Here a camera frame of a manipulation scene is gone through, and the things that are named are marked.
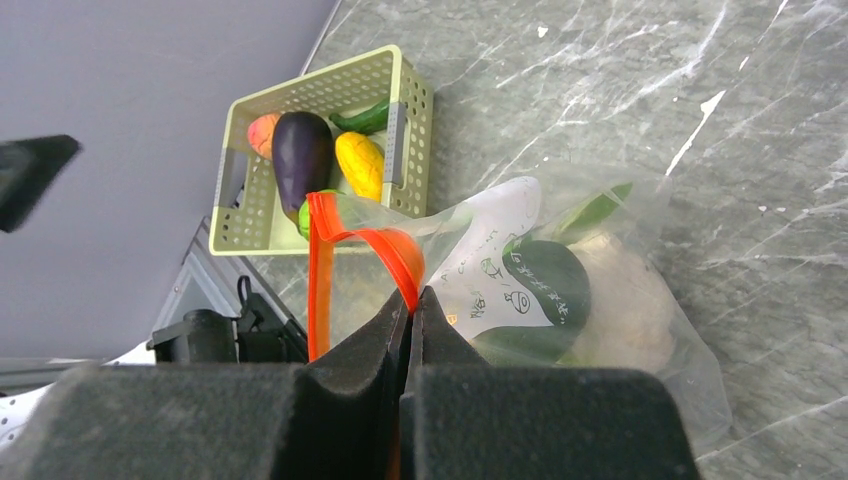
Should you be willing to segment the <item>yellow toy squash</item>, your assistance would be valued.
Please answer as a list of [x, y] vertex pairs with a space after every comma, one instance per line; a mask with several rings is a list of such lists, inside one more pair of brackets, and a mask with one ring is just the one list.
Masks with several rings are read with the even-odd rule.
[[335, 142], [340, 170], [357, 196], [375, 202], [382, 199], [384, 157], [367, 136], [345, 132]]

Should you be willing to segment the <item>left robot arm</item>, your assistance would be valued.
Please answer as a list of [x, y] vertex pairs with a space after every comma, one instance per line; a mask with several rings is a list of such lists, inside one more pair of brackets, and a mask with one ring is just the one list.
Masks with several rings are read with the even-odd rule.
[[[19, 230], [62, 170], [82, 150], [69, 135], [1, 143], [1, 232]], [[116, 366], [198, 363], [304, 363], [307, 338], [285, 305], [266, 299], [242, 275], [240, 305], [230, 317], [196, 309], [152, 333], [150, 340], [105, 363]]]

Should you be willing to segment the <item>clear zip top bag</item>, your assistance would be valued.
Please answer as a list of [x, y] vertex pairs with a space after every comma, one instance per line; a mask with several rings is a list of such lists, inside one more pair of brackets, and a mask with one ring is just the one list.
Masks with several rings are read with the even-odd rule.
[[497, 366], [626, 368], [659, 378], [705, 447], [732, 422], [716, 356], [651, 261], [671, 196], [634, 168], [538, 171], [421, 216], [345, 193], [306, 203], [308, 349], [317, 359], [392, 294], [431, 288], [451, 328]]

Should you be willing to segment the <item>red toy tomato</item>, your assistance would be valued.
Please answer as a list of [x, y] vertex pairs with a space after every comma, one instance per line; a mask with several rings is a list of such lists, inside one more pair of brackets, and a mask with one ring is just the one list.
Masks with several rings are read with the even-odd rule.
[[280, 117], [281, 114], [278, 112], [265, 114], [248, 126], [248, 143], [253, 151], [262, 158], [270, 159], [272, 157], [273, 134]]

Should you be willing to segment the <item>green plastic basket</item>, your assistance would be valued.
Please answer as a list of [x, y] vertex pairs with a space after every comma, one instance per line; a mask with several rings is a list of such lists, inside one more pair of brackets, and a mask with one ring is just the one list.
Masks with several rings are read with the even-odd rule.
[[352, 117], [388, 101], [388, 125], [370, 135], [384, 155], [381, 202], [417, 218], [426, 213], [434, 91], [396, 45], [386, 45], [247, 95], [230, 106], [209, 249], [214, 255], [305, 255], [308, 243], [283, 212], [274, 169], [248, 143], [264, 114], [309, 111]]

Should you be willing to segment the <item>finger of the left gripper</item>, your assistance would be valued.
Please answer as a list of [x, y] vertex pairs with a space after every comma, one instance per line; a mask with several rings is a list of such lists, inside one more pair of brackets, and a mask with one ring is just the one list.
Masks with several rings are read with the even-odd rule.
[[1, 231], [12, 233], [27, 220], [61, 171], [81, 151], [70, 135], [1, 143]]

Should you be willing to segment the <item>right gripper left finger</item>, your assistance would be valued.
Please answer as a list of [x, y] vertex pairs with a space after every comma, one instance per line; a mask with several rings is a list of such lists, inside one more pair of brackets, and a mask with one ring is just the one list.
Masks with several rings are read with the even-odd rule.
[[390, 439], [399, 294], [308, 364], [65, 373], [1, 457], [5, 479], [375, 479]]

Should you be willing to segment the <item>dark green toy avocado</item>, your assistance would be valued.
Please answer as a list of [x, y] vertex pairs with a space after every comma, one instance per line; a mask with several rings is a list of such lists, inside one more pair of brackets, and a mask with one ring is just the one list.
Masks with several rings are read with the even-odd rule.
[[587, 325], [588, 273], [565, 245], [519, 238], [504, 249], [495, 312], [469, 343], [496, 366], [554, 366]]

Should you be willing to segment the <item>dark purple toy eggplant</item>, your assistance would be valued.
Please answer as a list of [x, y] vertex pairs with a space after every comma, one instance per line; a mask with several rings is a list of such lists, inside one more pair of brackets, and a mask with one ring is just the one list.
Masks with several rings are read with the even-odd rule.
[[300, 225], [306, 196], [329, 187], [334, 162], [334, 137], [321, 116], [306, 111], [281, 115], [272, 134], [272, 164], [281, 208], [294, 225]]

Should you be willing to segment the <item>dark green toy cucumber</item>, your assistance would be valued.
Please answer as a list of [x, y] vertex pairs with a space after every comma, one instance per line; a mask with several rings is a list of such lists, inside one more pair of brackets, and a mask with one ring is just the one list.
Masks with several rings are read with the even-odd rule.
[[329, 115], [329, 120], [343, 132], [372, 135], [385, 130], [388, 125], [390, 99], [385, 98], [356, 115], [345, 117], [339, 113]]

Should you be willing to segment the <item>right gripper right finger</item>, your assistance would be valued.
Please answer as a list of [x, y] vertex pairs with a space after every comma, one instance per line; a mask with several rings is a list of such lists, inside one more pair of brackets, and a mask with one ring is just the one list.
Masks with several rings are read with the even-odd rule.
[[426, 288], [400, 399], [404, 479], [696, 479], [671, 395], [632, 369], [495, 367]]

